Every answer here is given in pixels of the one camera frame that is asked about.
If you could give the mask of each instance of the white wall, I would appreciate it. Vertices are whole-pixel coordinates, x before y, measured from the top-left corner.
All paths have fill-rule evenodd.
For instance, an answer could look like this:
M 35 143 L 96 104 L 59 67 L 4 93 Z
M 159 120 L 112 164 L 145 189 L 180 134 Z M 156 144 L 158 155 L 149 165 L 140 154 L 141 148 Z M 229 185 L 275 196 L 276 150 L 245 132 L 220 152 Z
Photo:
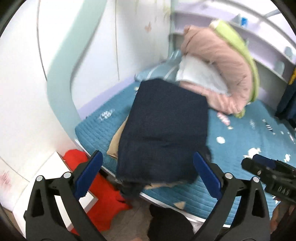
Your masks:
M 41 1 L 39 39 L 46 73 L 82 2 L 72 7 L 70 0 Z M 71 93 L 77 109 L 126 77 L 167 58 L 169 9 L 170 0 L 107 1 L 100 25 L 73 76 Z M 147 32 L 149 22 L 151 31 Z
M 167 58 L 170 1 L 117 1 L 116 7 L 118 65 L 122 80 Z
M 38 0 L 27 0 L 0 38 L 0 156 L 27 180 L 53 152 L 75 148 L 47 101 L 37 6 Z
M 0 157 L 0 203 L 12 211 L 29 182 L 11 169 Z

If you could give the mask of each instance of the red cloth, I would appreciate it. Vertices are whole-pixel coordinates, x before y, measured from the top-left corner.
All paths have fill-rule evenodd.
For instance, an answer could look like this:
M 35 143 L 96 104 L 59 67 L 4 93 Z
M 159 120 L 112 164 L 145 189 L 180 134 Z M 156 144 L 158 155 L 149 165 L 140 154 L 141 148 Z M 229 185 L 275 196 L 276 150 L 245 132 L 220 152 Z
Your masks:
M 86 153 L 79 150 L 69 150 L 63 156 L 68 167 L 73 171 L 83 162 L 88 161 Z M 124 198 L 116 191 L 111 183 L 109 183 L 101 174 L 97 174 L 89 190 L 98 201 L 87 213 L 89 219 L 99 231 L 110 229 L 111 221 L 120 211 L 131 209 L 125 203 Z

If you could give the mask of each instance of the pink blanket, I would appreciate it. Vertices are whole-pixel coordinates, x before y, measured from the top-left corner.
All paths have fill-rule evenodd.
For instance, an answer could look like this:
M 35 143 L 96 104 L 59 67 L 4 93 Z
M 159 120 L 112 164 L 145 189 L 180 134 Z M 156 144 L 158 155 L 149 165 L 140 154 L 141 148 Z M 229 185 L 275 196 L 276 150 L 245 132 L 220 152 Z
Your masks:
M 252 72 L 244 58 L 210 28 L 196 26 L 185 27 L 181 51 L 185 55 L 214 63 L 225 79 L 231 96 L 186 81 L 181 81 L 180 86 L 205 96 L 213 109 L 225 114 L 240 113 L 248 103 L 252 90 Z

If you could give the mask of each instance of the bed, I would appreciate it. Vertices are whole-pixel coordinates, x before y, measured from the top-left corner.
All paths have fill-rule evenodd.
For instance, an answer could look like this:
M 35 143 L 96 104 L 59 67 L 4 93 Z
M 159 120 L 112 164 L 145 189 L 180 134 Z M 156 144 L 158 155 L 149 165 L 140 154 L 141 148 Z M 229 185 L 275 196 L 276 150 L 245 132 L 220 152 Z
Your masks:
M 106 152 L 113 135 L 128 116 L 140 84 L 130 83 L 110 98 L 106 97 L 106 93 L 101 94 L 101 99 L 105 98 L 106 101 L 97 105 L 98 108 L 90 112 L 75 129 L 79 143 L 89 154 L 95 150 L 103 153 L 103 167 L 112 174 L 116 173 L 117 161 Z M 230 126 L 226 126 L 217 117 L 217 112 L 210 109 L 207 141 L 212 161 L 224 172 L 231 172 L 242 179 L 250 179 L 252 175 L 242 170 L 241 160 L 256 153 L 296 166 L 295 131 L 288 123 L 280 122 L 273 115 L 272 109 L 257 100 L 246 106 L 243 118 L 229 116 Z M 200 221 L 208 217 L 216 204 L 216 199 L 209 195 L 200 178 L 192 184 L 144 190 L 142 196 L 162 206 L 177 208 L 181 204 L 187 217 Z M 276 201 L 269 194 L 266 194 L 266 199 L 271 215 Z M 238 204 L 239 198 L 235 200 L 226 225 L 232 223 Z

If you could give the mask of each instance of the shelf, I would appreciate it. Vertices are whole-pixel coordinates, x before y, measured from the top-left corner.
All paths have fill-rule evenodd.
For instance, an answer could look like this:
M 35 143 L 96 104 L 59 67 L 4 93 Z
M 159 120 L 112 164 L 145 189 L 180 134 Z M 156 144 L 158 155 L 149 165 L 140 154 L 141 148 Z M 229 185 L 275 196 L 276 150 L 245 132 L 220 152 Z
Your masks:
M 293 33 L 293 36 L 290 36 L 289 33 L 282 30 L 279 26 L 277 26 L 273 21 L 271 21 L 269 18 L 264 17 L 262 14 L 256 12 L 255 10 L 249 8 L 245 4 L 241 4 L 235 0 L 216 0 L 216 2 L 228 4 L 232 7 L 236 7 L 237 9 L 240 9 L 241 11 L 245 11 L 246 13 L 251 14 L 252 16 L 259 19 L 259 21 L 265 22 L 267 25 L 271 26 L 275 31 L 279 32 L 284 38 L 294 47 L 296 48 L 296 38 L 295 34 Z
M 187 15 L 188 18 L 195 18 L 195 16 L 198 16 L 200 20 L 203 18 L 203 22 L 205 22 L 205 21 L 208 22 L 208 21 L 211 21 L 214 19 L 222 19 L 224 21 L 227 21 L 238 32 L 240 32 L 240 33 L 245 32 L 244 35 L 245 36 L 247 35 L 247 37 L 250 35 L 253 35 L 252 38 L 256 38 L 256 39 L 260 40 L 261 43 L 264 43 L 265 45 L 269 45 L 270 48 L 274 49 L 273 51 L 276 51 L 279 54 L 281 54 L 286 59 L 287 62 L 294 64 L 294 62 L 292 60 L 290 60 L 283 53 L 285 46 L 287 46 L 285 44 L 285 42 L 278 41 L 281 38 L 284 38 L 284 36 L 280 35 L 278 32 L 275 32 L 275 34 L 277 34 L 279 39 L 275 39 L 274 37 L 270 37 L 269 36 L 270 31 L 268 31 L 268 33 L 267 33 L 267 30 L 270 30 L 270 29 L 268 29 L 268 26 L 261 26 L 258 23 L 249 22 L 247 28 L 242 27 L 234 22 L 231 22 L 231 19 L 233 19 L 236 16 L 235 14 L 221 10 L 221 9 L 214 8 L 212 6 L 208 6 L 205 4 L 180 3 L 178 6 L 175 7 L 175 14 L 176 14 L 176 16 L 175 16 L 176 19 L 178 19 L 178 15 L 182 15 L 182 16 Z M 269 37 L 269 39 L 271 39 L 271 40 L 268 41 L 267 39 L 263 38 L 262 36 L 264 34 L 265 34 L 265 37 Z
M 265 67 L 266 69 L 268 69 L 270 72 L 272 72 L 273 74 L 275 74 L 279 79 L 281 79 L 282 81 L 284 81 L 285 83 L 287 83 L 287 81 L 280 76 L 277 72 L 275 72 L 273 69 L 267 67 L 265 64 L 263 64 L 262 62 L 258 61 L 257 59 L 254 59 L 254 61 L 258 64 L 261 64 L 263 67 Z

